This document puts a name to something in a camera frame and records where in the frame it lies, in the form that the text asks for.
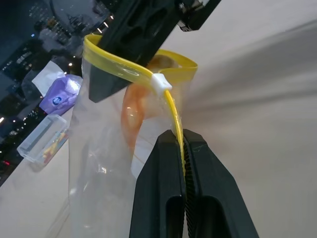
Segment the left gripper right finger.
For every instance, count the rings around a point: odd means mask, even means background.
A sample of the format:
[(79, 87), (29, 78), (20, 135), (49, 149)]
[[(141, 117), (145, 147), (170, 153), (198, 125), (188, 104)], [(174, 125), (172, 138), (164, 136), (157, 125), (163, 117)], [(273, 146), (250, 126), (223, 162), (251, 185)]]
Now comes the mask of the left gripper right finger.
[(184, 130), (186, 221), (191, 238), (257, 238), (233, 175), (200, 134)]

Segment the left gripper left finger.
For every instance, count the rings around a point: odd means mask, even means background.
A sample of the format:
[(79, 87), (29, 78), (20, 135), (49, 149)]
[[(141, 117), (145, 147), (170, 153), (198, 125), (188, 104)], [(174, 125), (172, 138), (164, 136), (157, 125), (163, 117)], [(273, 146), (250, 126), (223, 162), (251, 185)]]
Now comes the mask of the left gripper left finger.
[(171, 130), (156, 140), (136, 181), (129, 236), (180, 238), (185, 213), (185, 180), (180, 146)]

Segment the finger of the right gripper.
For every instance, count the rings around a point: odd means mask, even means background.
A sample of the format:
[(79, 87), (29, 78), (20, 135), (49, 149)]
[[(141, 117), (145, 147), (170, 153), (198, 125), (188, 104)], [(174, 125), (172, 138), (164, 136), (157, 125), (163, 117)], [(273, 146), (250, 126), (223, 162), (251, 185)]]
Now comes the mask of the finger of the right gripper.
[[(97, 46), (115, 56), (146, 67), (180, 19), (178, 0), (120, 0), (114, 19)], [(91, 67), (89, 99), (98, 103), (127, 87), (124, 76), (140, 76), (131, 67), (119, 65), (112, 75)]]

